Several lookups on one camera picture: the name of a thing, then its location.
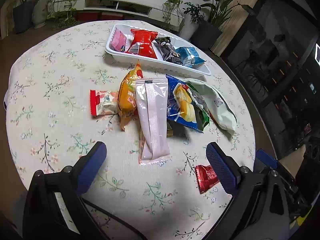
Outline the small red foil packet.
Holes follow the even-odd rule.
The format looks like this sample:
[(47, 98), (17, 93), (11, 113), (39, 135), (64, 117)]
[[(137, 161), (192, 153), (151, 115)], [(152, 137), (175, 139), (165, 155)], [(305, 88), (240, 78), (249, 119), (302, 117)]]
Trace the small red foil packet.
[(195, 171), (200, 194), (207, 192), (219, 182), (216, 173), (210, 165), (197, 165)]

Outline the long pale pink packet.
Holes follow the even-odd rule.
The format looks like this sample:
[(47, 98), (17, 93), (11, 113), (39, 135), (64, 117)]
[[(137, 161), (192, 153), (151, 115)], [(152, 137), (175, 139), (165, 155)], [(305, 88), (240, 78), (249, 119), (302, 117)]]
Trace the long pale pink packet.
[(167, 159), (168, 80), (140, 79), (135, 82), (136, 104), (140, 121), (140, 165)]

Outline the blue white snack bag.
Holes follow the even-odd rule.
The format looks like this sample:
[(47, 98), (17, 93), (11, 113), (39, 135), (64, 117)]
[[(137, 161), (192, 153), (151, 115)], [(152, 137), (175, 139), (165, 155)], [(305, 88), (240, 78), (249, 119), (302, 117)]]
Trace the blue white snack bag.
[(199, 64), (205, 63), (194, 47), (179, 47), (176, 49), (184, 66), (193, 68)]

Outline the pink snack packet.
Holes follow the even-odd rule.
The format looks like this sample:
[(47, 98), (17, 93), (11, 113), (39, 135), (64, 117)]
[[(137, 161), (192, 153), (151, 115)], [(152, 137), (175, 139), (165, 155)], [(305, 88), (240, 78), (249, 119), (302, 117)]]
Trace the pink snack packet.
[(126, 51), (126, 42), (127, 37), (123, 34), (122, 31), (116, 28), (110, 43), (113, 50), (124, 53)]

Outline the large red snack bag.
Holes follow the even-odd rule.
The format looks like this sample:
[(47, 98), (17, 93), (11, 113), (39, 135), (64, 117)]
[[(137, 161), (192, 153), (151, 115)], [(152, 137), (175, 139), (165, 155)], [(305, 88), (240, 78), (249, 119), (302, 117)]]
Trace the large red snack bag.
[(157, 38), (157, 31), (145, 29), (131, 29), (133, 41), (126, 53), (156, 59), (157, 56), (152, 46), (152, 42)]

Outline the black snack bag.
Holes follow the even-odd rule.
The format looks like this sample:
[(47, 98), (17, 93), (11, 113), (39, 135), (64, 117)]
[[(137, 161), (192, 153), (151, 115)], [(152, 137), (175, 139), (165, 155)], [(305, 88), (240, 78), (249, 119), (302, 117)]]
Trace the black snack bag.
[(155, 38), (155, 41), (165, 62), (171, 62), (179, 65), (183, 64), (179, 53), (176, 52), (174, 46), (171, 44), (170, 37), (158, 37)]

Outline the orange snack packet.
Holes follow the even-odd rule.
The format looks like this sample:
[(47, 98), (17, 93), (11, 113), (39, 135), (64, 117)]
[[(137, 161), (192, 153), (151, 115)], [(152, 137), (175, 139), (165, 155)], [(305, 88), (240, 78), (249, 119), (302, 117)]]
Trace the orange snack packet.
[(143, 78), (143, 72), (139, 62), (135, 68), (130, 70), (123, 78), (118, 93), (118, 114), (120, 116), (120, 127), (125, 131), (125, 126), (134, 116), (136, 106), (135, 82)]

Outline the glass sliding door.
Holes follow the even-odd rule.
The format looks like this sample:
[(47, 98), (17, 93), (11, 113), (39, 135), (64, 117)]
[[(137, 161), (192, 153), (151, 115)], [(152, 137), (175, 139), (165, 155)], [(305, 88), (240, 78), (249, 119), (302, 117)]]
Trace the glass sliding door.
[(319, 132), (319, 22), (293, 0), (257, 0), (221, 54), (283, 158)]

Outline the tall plant dark pot right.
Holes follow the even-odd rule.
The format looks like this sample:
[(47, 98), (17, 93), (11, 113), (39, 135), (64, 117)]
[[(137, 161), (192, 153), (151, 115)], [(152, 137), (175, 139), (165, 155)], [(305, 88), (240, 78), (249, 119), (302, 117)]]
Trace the tall plant dark pot right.
[(235, 0), (202, 0), (200, 4), (205, 20), (199, 24), (199, 27), (190, 38), (190, 43), (201, 50), (211, 48), (217, 41), (222, 31), (219, 29), (228, 19), (231, 18), (232, 9), (240, 5), (250, 15), (254, 15), (253, 8), (249, 5), (237, 3), (230, 6)]

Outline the tall plant dark pot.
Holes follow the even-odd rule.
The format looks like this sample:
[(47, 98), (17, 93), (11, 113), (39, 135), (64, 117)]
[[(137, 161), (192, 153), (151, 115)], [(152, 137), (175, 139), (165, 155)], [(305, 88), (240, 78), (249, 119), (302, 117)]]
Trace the tall plant dark pot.
[(20, 5), (12, 10), (15, 33), (20, 34), (28, 30), (31, 26), (31, 18), (35, 2), (31, 0), (20, 0)]
[(217, 41), (222, 31), (219, 29), (228, 19), (231, 18), (232, 9), (240, 5), (250, 15), (254, 15), (253, 8), (249, 5), (237, 3), (230, 6), (235, 0), (202, 0), (200, 4), (205, 20), (199, 24), (199, 27), (190, 38), (190, 43), (201, 50), (211, 48)]

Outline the white plastic tray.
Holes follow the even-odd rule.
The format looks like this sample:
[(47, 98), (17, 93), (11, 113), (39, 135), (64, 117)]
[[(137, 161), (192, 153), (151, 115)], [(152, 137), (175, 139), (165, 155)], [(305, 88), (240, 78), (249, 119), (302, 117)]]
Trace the white plastic tray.
[[(179, 75), (187, 75), (191, 77), (199, 76), (211, 76), (211, 71), (206, 63), (200, 64), (199, 67), (189, 68), (182, 65), (178, 65), (171, 62), (165, 62), (161, 56), (161, 51), (157, 46), (156, 41), (151, 42), (153, 51), (155, 52), (156, 58), (150, 58), (145, 56), (140, 56), (136, 54), (128, 54), (126, 51), (129, 49), (133, 41), (133, 33), (131, 29), (138, 29), (138, 27), (126, 25), (126, 24), (115, 24), (110, 32), (109, 38), (106, 41), (105, 51), (113, 56), (113, 58), (121, 63), (133, 63), (134, 61), (139, 60), (142, 66), (148, 66), (153, 68), (163, 69), (165, 71), (172, 71), (178, 73)], [(122, 34), (126, 36), (125, 51), (116, 51), (111, 45), (112, 39), (115, 36), (116, 30), (121, 31)]]

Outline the beige curtain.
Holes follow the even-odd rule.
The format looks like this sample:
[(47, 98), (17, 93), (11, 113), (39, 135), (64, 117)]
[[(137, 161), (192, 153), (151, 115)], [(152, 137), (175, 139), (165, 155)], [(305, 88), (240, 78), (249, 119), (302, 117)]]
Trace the beige curtain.
[[(235, 0), (230, 6), (237, 5), (237, 3), (249, 5), (254, 7), (257, 0)], [(222, 52), (227, 48), (233, 37), (236, 35), (249, 13), (245, 11), (240, 5), (234, 7), (230, 13), (231, 18), (228, 19), (219, 29), (222, 34), (211, 47), (210, 51), (216, 56), (221, 56)]]

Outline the plant in white pot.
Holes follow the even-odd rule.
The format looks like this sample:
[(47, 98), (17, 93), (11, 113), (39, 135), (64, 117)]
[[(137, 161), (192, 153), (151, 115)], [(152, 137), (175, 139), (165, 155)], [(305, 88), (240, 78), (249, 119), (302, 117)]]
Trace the plant in white pot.
[(205, 15), (199, 4), (185, 2), (183, 4), (184, 23), (180, 31), (180, 37), (190, 40), (193, 33), (199, 27), (199, 24), (205, 20)]
[(39, 29), (46, 25), (48, 4), (49, 0), (35, 0), (35, 6), (31, 18), (35, 29)]

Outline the trailing plant on console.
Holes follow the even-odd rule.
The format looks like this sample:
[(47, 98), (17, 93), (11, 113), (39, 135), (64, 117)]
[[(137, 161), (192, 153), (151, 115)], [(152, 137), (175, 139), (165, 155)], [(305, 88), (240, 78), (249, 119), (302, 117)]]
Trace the trailing plant on console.
[(182, 0), (165, 0), (162, 4), (162, 11), (163, 11), (163, 20), (165, 24), (165, 29), (169, 30), (173, 28), (173, 24), (171, 24), (171, 18), (173, 15), (177, 16), (177, 26), (176, 32), (179, 33), (184, 24), (184, 16), (180, 9), (182, 5)]
[(53, 29), (63, 29), (76, 24), (76, 2), (77, 0), (50, 0), (48, 19), (53, 22)]

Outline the white tv console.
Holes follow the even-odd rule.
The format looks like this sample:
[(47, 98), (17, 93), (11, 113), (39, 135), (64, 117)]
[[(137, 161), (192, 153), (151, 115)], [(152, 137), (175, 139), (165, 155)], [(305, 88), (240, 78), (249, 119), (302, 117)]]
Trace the white tv console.
[[(77, 0), (76, 11), (100, 11), (111, 18), (141, 20), (156, 26), (165, 27), (162, 8), (126, 0)], [(171, 18), (173, 31), (176, 31), (177, 16)]]

